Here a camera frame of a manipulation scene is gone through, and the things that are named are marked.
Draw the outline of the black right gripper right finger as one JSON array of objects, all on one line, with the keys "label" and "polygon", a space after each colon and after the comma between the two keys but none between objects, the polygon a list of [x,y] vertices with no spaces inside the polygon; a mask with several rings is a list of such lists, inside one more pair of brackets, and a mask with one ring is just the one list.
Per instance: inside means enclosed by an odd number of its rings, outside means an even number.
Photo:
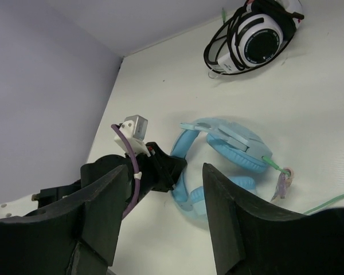
[{"label": "black right gripper right finger", "polygon": [[344,274],[344,207],[313,215],[273,205],[202,169],[218,274]]}]

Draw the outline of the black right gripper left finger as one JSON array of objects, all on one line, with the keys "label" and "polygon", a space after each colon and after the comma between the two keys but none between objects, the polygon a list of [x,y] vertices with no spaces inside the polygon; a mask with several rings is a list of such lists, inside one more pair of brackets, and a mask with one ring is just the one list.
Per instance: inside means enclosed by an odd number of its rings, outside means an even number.
[{"label": "black right gripper left finger", "polygon": [[127,188],[119,166],[64,199],[0,219],[0,274],[106,274]]}]

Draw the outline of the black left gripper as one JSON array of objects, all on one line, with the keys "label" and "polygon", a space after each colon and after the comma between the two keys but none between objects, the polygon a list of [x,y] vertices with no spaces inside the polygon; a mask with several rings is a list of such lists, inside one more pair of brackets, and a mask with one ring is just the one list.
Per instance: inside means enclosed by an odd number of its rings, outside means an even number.
[{"label": "black left gripper", "polygon": [[174,189],[187,162],[164,153],[155,142],[136,157],[110,154],[84,164],[72,184],[42,189],[34,197],[35,216],[56,217],[71,211],[84,216],[124,218],[150,192]]}]

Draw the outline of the light blue headphones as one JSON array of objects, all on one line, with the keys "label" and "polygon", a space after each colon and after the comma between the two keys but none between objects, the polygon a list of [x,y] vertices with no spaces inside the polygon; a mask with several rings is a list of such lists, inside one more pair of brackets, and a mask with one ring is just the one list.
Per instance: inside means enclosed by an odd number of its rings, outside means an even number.
[{"label": "light blue headphones", "polygon": [[[262,138],[239,123],[206,117],[180,123],[179,126],[182,132],[172,147],[172,157],[185,159],[198,135],[204,132],[208,145],[229,162],[257,174],[265,172],[269,167],[264,158],[272,158],[272,151]],[[191,219],[207,220],[204,187],[188,191],[184,171],[171,196],[183,215]]]}]

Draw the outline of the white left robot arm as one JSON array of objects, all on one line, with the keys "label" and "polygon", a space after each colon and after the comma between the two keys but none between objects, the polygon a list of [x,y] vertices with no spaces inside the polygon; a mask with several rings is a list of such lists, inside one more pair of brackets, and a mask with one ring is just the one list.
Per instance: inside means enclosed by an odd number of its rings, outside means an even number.
[{"label": "white left robot arm", "polygon": [[135,179],[131,158],[128,155],[110,154],[83,165],[80,169],[80,179],[72,184],[45,188],[36,194],[1,203],[0,219],[13,216],[24,217],[34,210],[57,202],[81,190],[81,188],[97,181],[120,165],[127,166],[130,180],[127,187],[125,207],[131,206],[134,208],[150,191],[167,193],[174,190],[180,175],[187,166],[187,161],[184,158],[164,153],[155,142],[147,143],[147,149],[151,154],[150,156],[145,154],[136,156],[139,171],[142,175],[135,203],[132,202],[135,194]]}]

